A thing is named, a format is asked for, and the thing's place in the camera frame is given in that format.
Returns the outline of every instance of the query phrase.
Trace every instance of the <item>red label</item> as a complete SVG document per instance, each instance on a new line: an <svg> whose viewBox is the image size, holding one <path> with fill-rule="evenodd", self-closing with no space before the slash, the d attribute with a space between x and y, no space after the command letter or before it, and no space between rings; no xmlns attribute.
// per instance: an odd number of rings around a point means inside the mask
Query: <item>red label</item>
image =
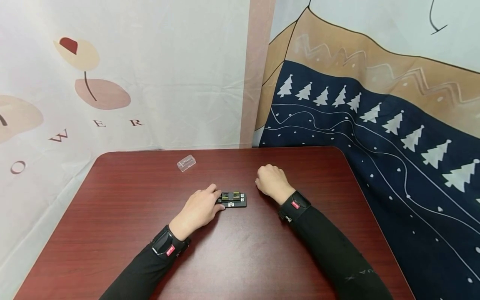
<svg viewBox="0 0 480 300"><path fill-rule="evenodd" d="M296 209L299 209L300 208L300 205L298 203L296 203L295 201L292 201L292 205L293 207L295 207Z"/></svg>
<svg viewBox="0 0 480 300"><path fill-rule="evenodd" d="M170 256L170 254L172 254L174 250L175 250L175 247L171 245L170 248L167 250L167 256Z"/></svg>

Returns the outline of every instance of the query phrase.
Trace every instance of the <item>black long sleeve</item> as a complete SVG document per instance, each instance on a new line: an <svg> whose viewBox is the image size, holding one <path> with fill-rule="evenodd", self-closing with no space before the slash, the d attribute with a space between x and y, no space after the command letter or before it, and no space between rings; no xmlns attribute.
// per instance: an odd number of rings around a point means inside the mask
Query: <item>black long sleeve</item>
<svg viewBox="0 0 480 300"><path fill-rule="evenodd" d="M157 256L148 244L108 287L100 300L147 300L176 256Z"/></svg>
<svg viewBox="0 0 480 300"><path fill-rule="evenodd" d="M333 283L339 299L393 299L372 266L315 207L308 207L298 219L289 224Z"/></svg>

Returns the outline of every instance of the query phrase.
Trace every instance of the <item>letter w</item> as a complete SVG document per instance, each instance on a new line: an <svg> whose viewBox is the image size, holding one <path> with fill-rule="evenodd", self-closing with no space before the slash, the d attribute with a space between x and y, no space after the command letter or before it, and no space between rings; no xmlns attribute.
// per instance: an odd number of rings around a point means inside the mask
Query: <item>letter w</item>
<svg viewBox="0 0 480 300"><path fill-rule="evenodd" d="M55 135L54 137L50 138L49 140L52 140L52 141L60 142L60 143L61 143L61 142L62 142L62 140L61 140L62 137L68 138L67 129L65 128L63 131L65 132L65 135L59 133L59 134Z"/></svg>

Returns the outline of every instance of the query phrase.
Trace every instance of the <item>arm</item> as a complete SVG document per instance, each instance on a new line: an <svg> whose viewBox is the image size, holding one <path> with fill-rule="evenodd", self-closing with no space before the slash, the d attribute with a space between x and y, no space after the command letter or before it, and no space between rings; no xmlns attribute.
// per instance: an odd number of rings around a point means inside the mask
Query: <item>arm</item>
<svg viewBox="0 0 480 300"><path fill-rule="evenodd" d="M221 193L216 191L214 184L206 190L196 191L182 211L135 256L100 299L149 299L177 255L184 250L184 241L189 241L188 236L213 220L218 211L225 209L223 205L215 204Z"/></svg>
<svg viewBox="0 0 480 300"><path fill-rule="evenodd" d="M261 167L255 183L281 205L280 215L307 245L333 283L339 299L393 299L361 253L332 222L289 185L282 169L271 165Z"/></svg>

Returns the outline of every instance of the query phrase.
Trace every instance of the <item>navy blue tapestry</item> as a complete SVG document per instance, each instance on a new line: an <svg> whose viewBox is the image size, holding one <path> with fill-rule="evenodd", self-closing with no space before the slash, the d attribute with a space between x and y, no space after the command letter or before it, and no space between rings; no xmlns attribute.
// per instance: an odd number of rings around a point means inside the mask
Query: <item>navy blue tapestry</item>
<svg viewBox="0 0 480 300"><path fill-rule="evenodd" d="M313 145L343 151L418 299L479 299L479 139L286 60L259 146Z"/></svg>

